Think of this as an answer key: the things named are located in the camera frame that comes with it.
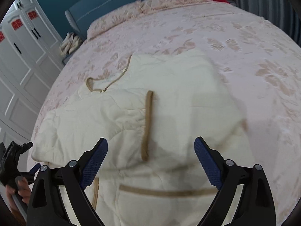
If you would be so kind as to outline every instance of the pink floral bedspread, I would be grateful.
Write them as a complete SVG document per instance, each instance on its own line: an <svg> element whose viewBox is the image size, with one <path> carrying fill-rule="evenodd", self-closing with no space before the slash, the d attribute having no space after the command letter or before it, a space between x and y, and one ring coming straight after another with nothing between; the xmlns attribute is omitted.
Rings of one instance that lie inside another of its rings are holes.
<svg viewBox="0 0 301 226"><path fill-rule="evenodd" d="M301 48L269 21L229 4L153 12L85 42L52 86L32 141L45 114L87 77L121 71L132 53L179 54L192 48L207 53L247 117L251 149L269 180L280 225L301 196Z"/></svg>

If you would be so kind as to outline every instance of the wardrobe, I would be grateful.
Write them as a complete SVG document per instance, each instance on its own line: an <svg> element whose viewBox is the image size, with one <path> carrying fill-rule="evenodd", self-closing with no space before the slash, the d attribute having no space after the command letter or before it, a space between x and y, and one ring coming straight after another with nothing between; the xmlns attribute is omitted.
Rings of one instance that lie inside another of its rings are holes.
<svg viewBox="0 0 301 226"><path fill-rule="evenodd" d="M37 0L15 0L0 24L0 142L29 142L62 68L62 38Z"/></svg>

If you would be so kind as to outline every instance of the floral pillow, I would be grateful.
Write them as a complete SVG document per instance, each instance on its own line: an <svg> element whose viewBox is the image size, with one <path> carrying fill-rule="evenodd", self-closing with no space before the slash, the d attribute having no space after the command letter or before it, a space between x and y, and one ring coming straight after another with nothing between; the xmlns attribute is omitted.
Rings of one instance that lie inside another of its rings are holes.
<svg viewBox="0 0 301 226"><path fill-rule="evenodd" d="M210 0L144 0L140 3L140 10L143 14L149 14L158 10L182 7L185 5L210 3Z"/></svg>
<svg viewBox="0 0 301 226"><path fill-rule="evenodd" d="M124 21L138 17L141 14L140 3L141 1L139 0L126 4L96 19L88 29L87 40L94 39Z"/></svg>

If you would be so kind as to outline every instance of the red sticker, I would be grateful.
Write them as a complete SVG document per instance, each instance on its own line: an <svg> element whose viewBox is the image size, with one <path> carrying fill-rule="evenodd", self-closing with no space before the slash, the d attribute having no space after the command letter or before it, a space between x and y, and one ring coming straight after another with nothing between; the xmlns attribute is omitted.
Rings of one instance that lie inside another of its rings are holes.
<svg viewBox="0 0 301 226"><path fill-rule="evenodd" d="M5 39L5 37L4 37L3 33L2 33L2 31L0 31L0 42L2 42L4 39Z"/></svg>
<svg viewBox="0 0 301 226"><path fill-rule="evenodd" d="M35 18L38 17L38 14L37 14L36 11L31 11L31 12L28 12L27 14L28 14L28 17L29 17L31 20L33 20L33 19L35 19Z"/></svg>
<svg viewBox="0 0 301 226"><path fill-rule="evenodd" d="M11 23L12 27L14 30L17 30L19 29L23 24L22 24L22 21L20 19L16 19L15 21L13 21Z"/></svg>

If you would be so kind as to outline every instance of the silver bolt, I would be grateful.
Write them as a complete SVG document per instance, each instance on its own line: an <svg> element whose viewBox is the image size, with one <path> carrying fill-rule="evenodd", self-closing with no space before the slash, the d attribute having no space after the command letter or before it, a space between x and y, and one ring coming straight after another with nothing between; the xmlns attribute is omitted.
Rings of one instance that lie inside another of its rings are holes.
<svg viewBox="0 0 301 226"><path fill-rule="evenodd" d="M234 165L234 162L232 160L226 160L226 165L231 167Z"/></svg>
<svg viewBox="0 0 301 226"><path fill-rule="evenodd" d="M42 166L42 167L40 168L40 170L41 170L42 172L45 172L47 169L48 169L48 166L46 166L46 165L44 165L44 166Z"/></svg>
<svg viewBox="0 0 301 226"><path fill-rule="evenodd" d="M261 170L262 170L262 166L259 165L259 164L256 164L256 165L255 165L255 168L256 168L258 171L261 171Z"/></svg>
<svg viewBox="0 0 301 226"><path fill-rule="evenodd" d="M68 165L69 165L70 167L75 167L76 164L77 164L77 161L70 161L70 162L68 163Z"/></svg>

